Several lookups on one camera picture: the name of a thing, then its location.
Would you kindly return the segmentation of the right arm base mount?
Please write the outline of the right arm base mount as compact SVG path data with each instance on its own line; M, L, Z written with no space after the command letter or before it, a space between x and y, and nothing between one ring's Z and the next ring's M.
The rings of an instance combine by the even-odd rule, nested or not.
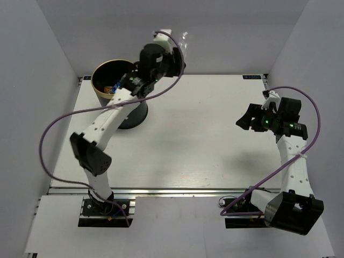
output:
M254 206L251 200L252 193L249 193L231 206L225 217L226 229L249 229L268 228L264 222L263 213Z

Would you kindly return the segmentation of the small clear bottle blue label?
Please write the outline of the small clear bottle blue label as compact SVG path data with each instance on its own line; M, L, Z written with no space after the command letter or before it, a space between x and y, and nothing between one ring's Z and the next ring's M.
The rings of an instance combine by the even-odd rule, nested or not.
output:
M116 82L116 83L112 86L112 88L111 88L112 93L115 94L116 91L117 91L118 89L120 89L120 87L121 87L121 81Z

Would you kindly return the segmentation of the clear bottle with silver cap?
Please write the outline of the clear bottle with silver cap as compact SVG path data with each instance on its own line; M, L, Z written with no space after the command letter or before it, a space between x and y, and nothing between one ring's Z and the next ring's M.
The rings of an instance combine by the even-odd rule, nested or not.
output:
M178 45L183 54L185 64L187 64L187 61L188 61L189 40L190 40L190 35L186 31L181 32L178 35Z

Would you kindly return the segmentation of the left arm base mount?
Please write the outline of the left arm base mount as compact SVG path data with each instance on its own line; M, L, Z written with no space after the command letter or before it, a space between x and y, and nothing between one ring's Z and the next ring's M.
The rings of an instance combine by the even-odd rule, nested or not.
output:
M78 227L82 228L129 228L133 221L132 200L130 199L113 199L121 209L114 204L102 202L93 198L91 195L83 198Z

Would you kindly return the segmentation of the orange juice plastic bottle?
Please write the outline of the orange juice plastic bottle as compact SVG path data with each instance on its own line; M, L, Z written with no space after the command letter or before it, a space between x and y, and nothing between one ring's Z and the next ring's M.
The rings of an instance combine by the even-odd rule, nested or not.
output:
M113 87L112 86L105 86L104 87L105 94L113 94Z

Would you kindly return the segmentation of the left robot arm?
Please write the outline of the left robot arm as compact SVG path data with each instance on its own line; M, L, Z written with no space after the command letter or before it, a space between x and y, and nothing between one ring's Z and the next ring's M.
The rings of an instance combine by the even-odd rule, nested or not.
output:
M103 95L108 100L104 111L81 133L73 133L70 143L86 173L89 195L101 214L113 210L113 192L107 175L112 159L105 153L113 133L140 125L148 115L146 99L155 84L163 77L180 78L185 66L179 47L152 43L143 47L137 63L111 60L94 71L91 77L94 89L115 86L116 91Z

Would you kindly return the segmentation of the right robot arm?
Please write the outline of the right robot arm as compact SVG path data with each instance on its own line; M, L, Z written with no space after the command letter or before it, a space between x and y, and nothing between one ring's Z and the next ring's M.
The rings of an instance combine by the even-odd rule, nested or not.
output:
M301 107L300 100L291 98L251 103L236 125L255 132L272 131L283 167L280 192L257 188L243 199L243 209L249 214L262 212L268 227L307 235L323 213L324 203L314 196L302 154L308 133L306 125L298 122Z

